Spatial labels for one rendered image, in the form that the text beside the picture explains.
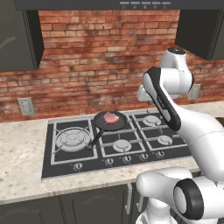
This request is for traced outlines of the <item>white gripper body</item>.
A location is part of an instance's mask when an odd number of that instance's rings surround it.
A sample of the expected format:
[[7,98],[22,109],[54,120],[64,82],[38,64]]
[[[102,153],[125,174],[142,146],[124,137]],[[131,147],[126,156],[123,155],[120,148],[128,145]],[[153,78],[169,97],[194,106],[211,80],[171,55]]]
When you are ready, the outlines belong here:
[[144,89],[143,85],[139,86],[139,89],[136,92],[136,98],[140,101],[140,102],[151,102],[152,99],[151,97],[147,94],[147,92]]

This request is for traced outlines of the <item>black frying pan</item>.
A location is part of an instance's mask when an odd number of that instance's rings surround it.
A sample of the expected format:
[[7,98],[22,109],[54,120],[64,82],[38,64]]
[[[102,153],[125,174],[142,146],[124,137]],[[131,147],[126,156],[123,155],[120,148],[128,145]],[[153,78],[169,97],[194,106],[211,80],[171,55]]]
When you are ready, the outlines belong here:
[[[119,121],[115,124],[106,124],[103,117],[107,112],[118,116]],[[118,111],[102,111],[102,112],[98,113],[94,117],[94,126],[97,127],[100,131],[94,137],[93,141],[88,144],[87,148],[89,150],[92,150],[94,145],[97,143],[97,141],[99,140],[99,138],[102,136],[102,134],[104,132],[121,130],[124,128],[126,123],[127,123],[127,117],[123,113],[120,113]]]

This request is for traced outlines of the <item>dark range hood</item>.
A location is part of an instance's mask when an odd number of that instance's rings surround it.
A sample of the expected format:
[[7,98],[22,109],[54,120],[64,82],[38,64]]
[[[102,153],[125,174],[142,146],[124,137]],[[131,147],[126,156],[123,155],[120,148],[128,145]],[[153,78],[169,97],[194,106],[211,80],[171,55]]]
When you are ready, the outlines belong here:
[[21,11],[224,10],[224,0],[14,0]]

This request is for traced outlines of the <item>grey wall socket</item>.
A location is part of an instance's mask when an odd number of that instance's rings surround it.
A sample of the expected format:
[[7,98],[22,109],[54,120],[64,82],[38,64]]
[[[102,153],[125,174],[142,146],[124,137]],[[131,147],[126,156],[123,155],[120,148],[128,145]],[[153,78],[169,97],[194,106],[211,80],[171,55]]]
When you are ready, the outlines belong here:
[[32,104],[32,98],[18,98],[17,99],[21,114],[23,116],[34,116],[34,108]]
[[200,92],[200,84],[193,84],[191,90],[189,91],[188,100],[194,101],[198,98]]

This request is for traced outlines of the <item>black gas hob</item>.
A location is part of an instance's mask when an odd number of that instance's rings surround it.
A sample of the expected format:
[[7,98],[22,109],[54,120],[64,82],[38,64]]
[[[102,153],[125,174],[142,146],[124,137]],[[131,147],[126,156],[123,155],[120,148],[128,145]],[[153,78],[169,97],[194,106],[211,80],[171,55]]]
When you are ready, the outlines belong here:
[[[166,125],[157,110],[130,111],[125,116],[127,123],[124,128],[103,133],[92,150],[88,150],[87,145],[99,129],[91,115],[50,120],[42,177],[48,179],[191,155],[186,142]],[[164,152],[163,158],[156,156],[158,151]],[[147,162],[139,159],[142,153],[149,155]],[[124,156],[131,156],[129,164],[123,162]],[[107,158],[114,159],[112,166],[105,165]],[[82,163],[80,171],[74,170],[75,163]]]

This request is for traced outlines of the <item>dark wall cupboard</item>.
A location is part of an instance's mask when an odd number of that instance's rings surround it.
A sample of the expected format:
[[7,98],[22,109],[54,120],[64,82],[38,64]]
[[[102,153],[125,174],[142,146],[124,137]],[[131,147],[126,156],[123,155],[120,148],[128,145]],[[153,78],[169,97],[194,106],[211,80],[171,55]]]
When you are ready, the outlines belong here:
[[175,45],[204,60],[224,60],[224,10],[181,10]]
[[39,13],[0,0],[0,72],[37,70],[44,50]]

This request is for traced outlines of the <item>pink raw steak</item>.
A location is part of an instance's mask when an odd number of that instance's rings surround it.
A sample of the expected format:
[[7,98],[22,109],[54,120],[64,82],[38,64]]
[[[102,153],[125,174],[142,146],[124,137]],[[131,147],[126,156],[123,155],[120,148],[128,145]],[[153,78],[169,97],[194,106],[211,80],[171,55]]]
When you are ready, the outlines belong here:
[[117,115],[111,114],[109,112],[107,112],[103,118],[106,124],[115,124],[119,121],[119,117]]

